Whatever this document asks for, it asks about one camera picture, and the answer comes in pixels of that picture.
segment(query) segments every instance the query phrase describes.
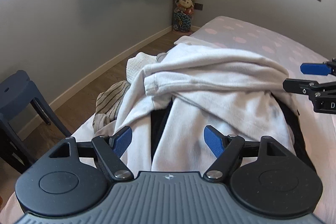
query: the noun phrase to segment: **stool seat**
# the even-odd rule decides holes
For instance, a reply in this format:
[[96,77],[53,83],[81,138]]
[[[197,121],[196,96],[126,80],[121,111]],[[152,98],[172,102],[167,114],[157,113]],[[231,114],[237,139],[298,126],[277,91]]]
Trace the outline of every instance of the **stool seat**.
[[[51,120],[65,136],[71,135],[24,70],[18,70],[6,78],[0,83],[0,131],[2,130],[7,137],[0,132],[0,143],[12,143],[14,148],[2,145],[0,157],[21,173],[30,167],[36,159],[16,135],[9,121],[23,111],[28,104],[33,106],[46,124],[50,125]],[[19,157],[23,164],[12,154]]]

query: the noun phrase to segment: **gray cloth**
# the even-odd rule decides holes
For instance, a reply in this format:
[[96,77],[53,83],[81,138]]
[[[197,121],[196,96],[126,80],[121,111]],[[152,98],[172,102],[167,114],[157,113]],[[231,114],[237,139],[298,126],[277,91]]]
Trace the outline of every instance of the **gray cloth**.
[[95,133],[117,119],[122,100],[129,87],[129,82],[120,81],[98,95],[96,113],[92,123]]

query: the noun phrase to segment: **pink polka dot sheet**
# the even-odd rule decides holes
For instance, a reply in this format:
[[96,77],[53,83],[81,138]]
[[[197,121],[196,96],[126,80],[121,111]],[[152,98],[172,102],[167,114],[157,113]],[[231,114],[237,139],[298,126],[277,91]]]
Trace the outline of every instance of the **pink polka dot sheet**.
[[[304,62],[326,58],[276,32],[229,17],[216,17],[191,35],[205,46],[256,52],[284,66],[290,78],[336,81],[334,76],[303,75]],[[315,113],[308,96],[295,95],[306,150],[323,182],[323,194],[315,214],[325,223],[336,223],[336,115]]]

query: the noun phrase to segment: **white baseboard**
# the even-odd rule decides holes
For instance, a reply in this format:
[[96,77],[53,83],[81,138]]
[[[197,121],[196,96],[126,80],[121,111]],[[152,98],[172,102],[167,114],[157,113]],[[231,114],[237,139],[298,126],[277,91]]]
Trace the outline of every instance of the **white baseboard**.
[[[134,46],[128,48],[127,50],[123,51],[122,53],[118,54],[117,56],[113,57],[111,60],[108,60],[106,63],[86,75],[84,78],[80,79],[77,83],[75,83],[72,87],[68,88],[65,92],[63,92],[60,96],[58,96],[55,100],[50,103],[50,107],[53,111],[58,109],[61,105],[63,105],[67,100],[69,100],[72,96],[74,96],[77,92],[79,92],[82,88],[86,85],[91,83],[97,77],[101,76],[104,72],[108,69],[112,68],[114,65],[118,64],[120,61],[125,59],[127,56],[131,55],[132,53],[138,51],[142,47],[146,46],[147,44],[153,42],[155,39],[169,33],[172,30],[172,27],[169,26],[163,29],[160,32],[140,41],[139,43],[135,44]],[[24,140],[28,137],[32,131],[37,128],[42,123],[42,119],[39,115],[36,115],[32,120],[30,120],[19,132],[18,136]]]
[[198,31],[200,28],[201,28],[201,27],[191,26],[191,30],[192,30],[193,32]]

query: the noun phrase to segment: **mattress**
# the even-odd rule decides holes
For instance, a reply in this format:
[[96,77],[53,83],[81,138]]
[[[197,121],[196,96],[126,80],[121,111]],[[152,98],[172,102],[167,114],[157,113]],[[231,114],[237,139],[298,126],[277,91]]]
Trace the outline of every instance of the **mattress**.
[[[334,76],[303,75],[300,65],[326,58],[276,32],[229,17],[217,17],[191,35],[218,48],[256,52],[284,66],[290,78],[336,81]],[[336,115],[315,113],[308,96],[295,95],[306,150],[323,183],[315,214],[328,224],[336,223]]]

